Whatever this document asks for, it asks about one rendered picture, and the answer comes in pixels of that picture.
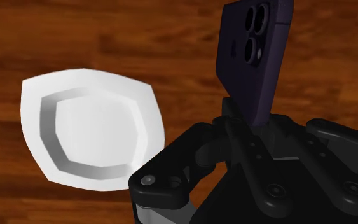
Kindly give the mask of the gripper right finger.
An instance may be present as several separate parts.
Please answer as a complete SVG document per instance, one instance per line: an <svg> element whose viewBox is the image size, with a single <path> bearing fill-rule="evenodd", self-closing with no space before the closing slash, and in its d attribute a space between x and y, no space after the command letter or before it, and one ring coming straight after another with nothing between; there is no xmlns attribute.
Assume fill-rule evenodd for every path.
<svg viewBox="0 0 358 224"><path fill-rule="evenodd" d="M340 211L358 216L358 130L322 118L270 116L274 157L297 157Z"/></svg>

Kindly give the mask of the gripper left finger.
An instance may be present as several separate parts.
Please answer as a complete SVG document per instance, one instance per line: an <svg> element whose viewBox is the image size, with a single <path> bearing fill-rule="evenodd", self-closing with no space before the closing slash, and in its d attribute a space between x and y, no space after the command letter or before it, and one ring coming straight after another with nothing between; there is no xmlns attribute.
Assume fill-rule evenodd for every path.
<svg viewBox="0 0 358 224"><path fill-rule="evenodd" d="M263 144L243 120L237 104L225 97L222 115L212 123L196 123L129 179L132 202L152 211L178 211L189 204L198 182L219 162L222 177L192 218L256 209L284 218L293 210L291 193Z"/></svg>

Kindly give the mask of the dark purple smartphone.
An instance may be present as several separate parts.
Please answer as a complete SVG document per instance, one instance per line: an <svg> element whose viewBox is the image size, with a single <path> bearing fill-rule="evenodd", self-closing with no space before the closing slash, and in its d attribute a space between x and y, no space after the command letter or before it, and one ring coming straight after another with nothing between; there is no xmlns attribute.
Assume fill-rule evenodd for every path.
<svg viewBox="0 0 358 224"><path fill-rule="evenodd" d="M216 75L250 126L269 119L293 11L294 0L238 0L223 7Z"/></svg>

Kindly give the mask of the white square plate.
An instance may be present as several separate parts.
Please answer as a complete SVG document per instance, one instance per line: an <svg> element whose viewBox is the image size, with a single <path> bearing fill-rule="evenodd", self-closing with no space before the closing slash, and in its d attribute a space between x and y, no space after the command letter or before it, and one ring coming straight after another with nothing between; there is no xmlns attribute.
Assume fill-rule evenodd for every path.
<svg viewBox="0 0 358 224"><path fill-rule="evenodd" d="M100 70L25 79L20 119L47 180L85 190L127 189L129 177L165 146L152 86Z"/></svg>

